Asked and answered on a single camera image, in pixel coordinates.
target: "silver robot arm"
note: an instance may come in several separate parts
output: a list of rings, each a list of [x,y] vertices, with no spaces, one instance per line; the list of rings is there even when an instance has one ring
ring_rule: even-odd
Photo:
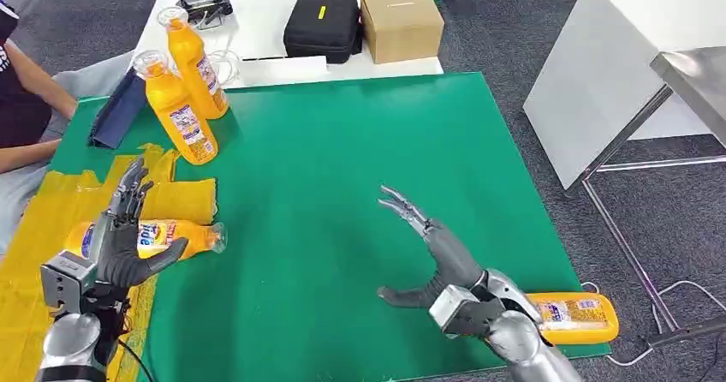
[[[105,382],[129,309],[128,289],[177,261],[185,238],[162,253],[139,258],[139,215],[150,182],[142,158],[129,165],[109,206],[92,227],[82,249],[86,258],[62,251],[40,267],[45,304],[58,308],[43,341],[35,380]]]
[[[394,307],[429,310],[449,337],[481,339],[501,357],[515,382],[581,382],[570,361],[539,333],[542,317],[514,282],[494,269],[482,269],[445,226],[423,213],[394,189],[378,202],[405,219],[436,261],[429,283],[418,289],[378,288]]]

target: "black shirt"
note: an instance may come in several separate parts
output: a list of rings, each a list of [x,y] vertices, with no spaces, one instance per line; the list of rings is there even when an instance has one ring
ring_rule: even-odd
[[[5,51],[17,15],[0,1],[0,148],[32,145],[51,119],[51,107],[23,88]]]

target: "green tabletop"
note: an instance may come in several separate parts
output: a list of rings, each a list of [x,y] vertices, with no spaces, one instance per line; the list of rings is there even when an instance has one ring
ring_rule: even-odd
[[[442,336],[426,311],[377,298],[379,285],[423,284],[434,268],[408,224],[377,204],[381,183],[525,291],[581,289],[480,74],[251,88],[229,99],[211,122],[217,158],[176,167],[176,180],[218,179],[229,245],[160,275],[144,352],[157,380],[382,381],[502,366],[481,342]],[[118,150],[85,147],[103,102],[80,105],[52,168],[104,178],[114,155],[172,147],[148,109]]]

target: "orange plastic bottle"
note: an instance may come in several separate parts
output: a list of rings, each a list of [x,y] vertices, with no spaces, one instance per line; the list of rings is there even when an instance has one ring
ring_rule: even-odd
[[[166,27],[169,53],[199,113],[206,119],[217,119],[227,112],[229,102],[204,52],[204,42],[189,26],[188,19],[187,11],[180,7],[162,9],[157,17]]]
[[[65,248],[76,255],[88,258],[88,246],[91,243],[93,228],[95,224],[90,222],[77,224],[68,233]],[[172,241],[182,236],[187,238],[189,243],[180,260],[204,251],[220,254],[227,247],[227,230],[222,223],[202,226],[190,221],[152,219],[139,221],[136,249],[141,258],[148,258],[165,250]]]
[[[217,140],[182,80],[169,71],[166,56],[159,51],[142,52],[134,60],[134,69],[146,80],[146,99],[184,159],[202,165],[216,157]]]
[[[555,345],[605,343],[620,330],[615,309],[604,295],[549,292],[527,297],[542,314],[542,336]]]

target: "person's arm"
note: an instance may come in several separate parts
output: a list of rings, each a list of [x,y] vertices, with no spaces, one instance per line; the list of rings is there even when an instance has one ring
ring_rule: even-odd
[[[0,174],[52,157],[60,141],[49,140],[39,144],[0,148]]]
[[[70,119],[75,113],[77,101],[58,85],[50,75],[34,63],[10,41],[5,43],[5,51],[23,87],[30,93],[41,97],[48,105],[55,108],[61,115]]]

